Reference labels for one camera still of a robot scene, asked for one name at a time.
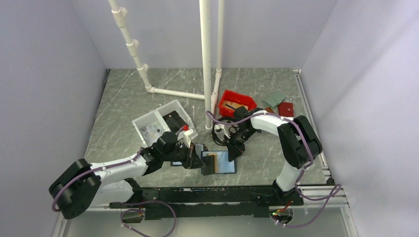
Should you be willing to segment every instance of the red wallet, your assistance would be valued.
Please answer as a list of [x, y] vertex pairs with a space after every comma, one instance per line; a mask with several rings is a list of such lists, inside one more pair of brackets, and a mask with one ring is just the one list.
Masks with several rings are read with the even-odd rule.
[[278, 114], [284, 117], [294, 118], [294, 105], [290, 102], [282, 102], [278, 105]]

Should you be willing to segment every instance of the red plastic basket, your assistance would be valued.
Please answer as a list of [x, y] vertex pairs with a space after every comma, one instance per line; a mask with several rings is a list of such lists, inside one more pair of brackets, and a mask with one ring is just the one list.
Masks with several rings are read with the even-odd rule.
[[255, 109], [257, 106], [253, 98], [250, 96], [242, 95], [231, 90], [225, 90], [220, 102], [218, 103], [218, 108], [220, 109], [219, 113], [223, 117], [232, 117], [234, 113], [232, 109], [223, 107], [224, 101], [246, 105], [248, 106], [249, 111]]

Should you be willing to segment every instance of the white wall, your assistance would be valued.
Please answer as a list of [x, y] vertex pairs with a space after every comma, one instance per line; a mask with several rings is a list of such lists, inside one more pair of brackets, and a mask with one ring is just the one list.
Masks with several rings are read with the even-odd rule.
[[302, 68], [362, 237], [419, 235], [419, 2], [336, 4]]
[[69, 1], [0, 12], [0, 236], [51, 236], [48, 187], [84, 156], [105, 67]]
[[[107, 68], [135, 68], [106, 0], [71, 0]], [[152, 68], [202, 67], [199, 1], [119, 0]], [[226, 0], [224, 67], [300, 69], [336, 0]], [[218, 1], [211, 0], [216, 65]]]

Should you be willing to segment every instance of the pipe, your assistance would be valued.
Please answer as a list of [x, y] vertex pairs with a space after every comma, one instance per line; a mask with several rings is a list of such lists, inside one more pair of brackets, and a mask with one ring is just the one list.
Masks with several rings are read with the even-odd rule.
[[[202, 67], [204, 77], [205, 110], [211, 110], [211, 48], [210, 48], [210, 1], [199, 0], [201, 19]], [[212, 131], [212, 121], [205, 117], [205, 131]]]
[[126, 27], [126, 15], [128, 11], [124, 7], [119, 7], [116, 0], [108, 0], [109, 5], [111, 6], [111, 12], [114, 16], [115, 22], [117, 23], [118, 27], [121, 30], [122, 35], [124, 36], [126, 47], [128, 48], [129, 54], [132, 56], [136, 66], [137, 71], [140, 74], [141, 79], [143, 79], [145, 88], [149, 90], [151, 88], [151, 84], [147, 78], [147, 69], [148, 65], [142, 64], [140, 58], [138, 57], [137, 48], [139, 42], [136, 39], [132, 39], [131, 35], [129, 34], [128, 28]]
[[214, 90], [211, 95], [211, 112], [215, 113], [215, 107], [218, 100], [218, 88], [220, 86], [221, 78], [221, 60], [223, 47], [223, 33], [224, 33], [224, 0], [218, 0], [218, 39], [217, 39], [217, 68], [215, 69], [215, 83]]
[[147, 90], [150, 93], [159, 93], [159, 94], [165, 94], [165, 95], [176, 95], [176, 96], [183, 96], [183, 97], [189, 97], [193, 99], [200, 99], [204, 100], [204, 95], [200, 94], [193, 94], [188, 92], [182, 92], [182, 91], [175, 91], [175, 90], [166, 90], [166, 89], [158, 89], [155, 87], [151, 87]]

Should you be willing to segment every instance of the gray marble surface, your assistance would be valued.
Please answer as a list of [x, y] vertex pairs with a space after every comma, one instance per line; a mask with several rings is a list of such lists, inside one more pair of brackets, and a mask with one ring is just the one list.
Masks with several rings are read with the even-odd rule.
[[[203, 94], [202, 69], [149, 69], [148, 78], [156, 88]], [[295, 115], [305, 115], [291, 69], [223, 69], [219, 98], [226, 89], [253, 97], [260, 108], [267, 107], [262, 100], [271, 92], [281, 91], [287, 96], [285, 101], [293, 102]], [[88, 162], [107, 162], [137, 152], [142, 143], [131, 121], [174, 99], [179, 100], [194, 121], [199, 132], [193, 140], [195, 144], [203, 143], [209, 150], [226, 150], [205, 133], [203, 100], [147, 93], [136, 70], [113, 69], [97, 111], [85, 159]], [[237, 159], [237, 174], [203, 176], [200, 169], [171, 167], [166, 162], [160, 170], [136, 180], [142, 187], [272, 184], [285, 162], [279, 139], [263, 132], [256, 133], [246, 142], [245, 153]], [[325, 183], [319, 159], [304, 174], [301, 183]]]

